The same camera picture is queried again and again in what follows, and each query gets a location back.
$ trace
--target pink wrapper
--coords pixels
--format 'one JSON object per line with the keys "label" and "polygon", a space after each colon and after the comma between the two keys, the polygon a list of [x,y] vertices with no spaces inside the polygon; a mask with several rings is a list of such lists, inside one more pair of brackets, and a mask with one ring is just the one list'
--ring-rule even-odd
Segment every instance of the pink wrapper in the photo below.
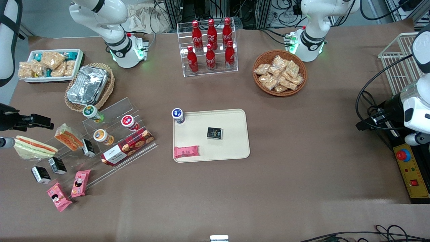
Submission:
{"label": "pink wrapper", "polygon": [[64,196],[63,188],[59,183],[55,183],[46,193],[51,197],[58,211],[62,212],[72,202]]}
{"label": "pink wrapper", "polygon": [[76,173],[75,181],[73,182],[72,188],[72,198],[85,196],[86,183],[88,182],[90,171],[91,170],[78,171]]}
{"label": "pink wrapper", "polygon": [[173,152],[175,158],[199,156],[199,146],[176,147]]}

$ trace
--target red bottle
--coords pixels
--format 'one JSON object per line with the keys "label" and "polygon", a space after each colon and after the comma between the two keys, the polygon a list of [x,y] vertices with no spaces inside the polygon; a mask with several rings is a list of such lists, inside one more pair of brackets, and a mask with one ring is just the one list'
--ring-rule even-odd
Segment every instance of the red bottle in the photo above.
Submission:
{"label": "red bottle", "polygon": [[218,49],[218,43],[217,43],[217,33],[216,29],[214,27],[215,21],[213,19],[209,19],[209,28],[208,28],[208,42],[212,45],[212,48],[214,50]]}
{"label": "red bottle", "polygon": [[196,74],[199,71],[199,64],[197,63],[197,56],[193,52],[193,47],[191,45],[187,46],[188,54],[188,65],[190,66],[191,73]]}
{"label": "red bottle", "polygon": [[216,69],[216,61],[215,61],[215,53],[212,49],[212,45],[206,45],[208,48],[208,52],[206,52],[206,66],[208,67],[208,71],[212,72]]}
{"label": "red bottle", "polygon": [[227,42],[227,48],[225,49],[225,68],[233,69],[234,67],[234,49],[233,41]]}
{"label": "red bottle", "polygon": [[224,50],[227,48],[227,42],[231,40],[231,20],[230,18],[224,19],[224,28],[222,30],[222,46]]}
{"label": "red bottle", "polygon": [[197,22],[197,20],[194,20],[192,22],[192,25],[193,32],[191,33],[191,36],[193,38],[194,48],[196,52],[203,52],[202,32],[199,29],[199,22]]}

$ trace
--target brown table surface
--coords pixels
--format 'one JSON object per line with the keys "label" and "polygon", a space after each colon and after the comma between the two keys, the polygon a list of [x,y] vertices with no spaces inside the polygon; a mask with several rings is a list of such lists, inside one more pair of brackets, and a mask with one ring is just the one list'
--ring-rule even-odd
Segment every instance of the brown table surface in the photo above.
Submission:
{"label": "brown table surface", "polygon": [[[355,128],[358,91],[382,67],[377,54],[411,21],[337,27],[296,95],[264,93],[252,79],[258,55],[281,46],[260,31],[237,33],[239,71],[183,78],[175,34],[158,35],[148,61],[116,65],[101,38],[33,38],[30,49],[79,48],[85,64],[108,64],[116,77],[105,107],[129,97],[159,146],[75,199],[59,213],[13,149],[1,151],[0,240],[300,241],[338,231],[398,224],[430,236],[430,205],[411,205],[396,161],[374,132]],[[68,84],[20,81],[11,105],[21,114],[82,121],[67,108]],[[369,87],[378,102],[386,79]],[[171,110],[243,109],[251,155],[246,159],[175,163]],[[18,131],[3,135],[23,134]],[[48,140],[54,131],[29,130]]]}

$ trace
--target wicker basket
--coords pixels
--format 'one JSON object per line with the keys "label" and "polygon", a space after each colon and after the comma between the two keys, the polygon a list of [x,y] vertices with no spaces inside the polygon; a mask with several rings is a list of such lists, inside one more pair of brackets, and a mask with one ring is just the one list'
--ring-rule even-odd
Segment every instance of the wicker basket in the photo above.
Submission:
{"label": "wicker basket", "polygon": [[[112,73],[112,69],[102,63],[92,63],[89,64],[89,66],[93,66],[93,67],[98,67],[98,68],[102,68],[105,69],[106,71],[109,72],[109,75],[111,76],[110,79],[107,81],[106,86],[104,87],[103,93],[100,96],[100,100],[99,102],[95,105],[95,107],[97,109],[100,109],[104,103],[106,102],[106,100],[109,98],[109,96],[112,94],[112,91],[114,90],[114,84],[115,84],[115,77],[114,74]],[[67,99],[67,92],[70,90],[70,88],[73,86],[73,84],[76,81],[77,76],[79,75],[79,72],[73,77],[72,81],[70,82],[69,86],[66,89],[66,93],[64,94],[64,100],[66,102],[67,107],[69,107],[72,110],[75,110],[77,112],[82,112],[83,108],[85,108],[84,105],[80,105],[80,104],[76,104],[76,103],[71,103],[68,99]]]}
{"label": "wicker basket", "polygon": [[[286,60],[293,60],[299,66],[299,68],[300,68],[299,73],[303,77],[303,82],[297,87],[296,90],[286,90],[286,91],[281,92],[281,93],[271,91],[271,90],[265,88],[260,83],[260,81],[258,79],[259,75],[257,75],[254,72],[254,70],[261,64],[272,64],[272,61],[275,59],[275,56],[277,56],[277,55],[281,56],[283,59],[286,59]],[[272,94],[274,96],[290,96],[290,95],[293,95],[293,94],[297,93],[298,91],[300,91],[303,88],[303,86],[306,84],[307,71],[306,71],[306,66],[304,66],[303,61],[301,61],[297,56],[291,54],[290,52],[285,51],[285,50],[269,50],[269,51],[261,54],[255,60],[254,66],[252,68],[252,76],[254,77],[255,83],[266,93]]]}

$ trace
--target white wire basket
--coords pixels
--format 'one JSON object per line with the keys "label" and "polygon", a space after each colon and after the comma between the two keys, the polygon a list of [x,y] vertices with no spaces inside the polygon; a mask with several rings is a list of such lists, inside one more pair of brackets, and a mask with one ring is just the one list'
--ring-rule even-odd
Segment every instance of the white wire basket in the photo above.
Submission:
{"label": "white wire basket", "polygon": [[[412,53],[412,43],[414,42],[417,33],[402,33],[399,34],[388,46],[379,53],[378,58],[381,59],[384,67],[389,66],[395,61]],[[390,83],[393,95],[400,91],[412,82],[415,82],[424,74],[418,68],[414,58],[407,60],[391,67],[385,71],[388,82]]]}

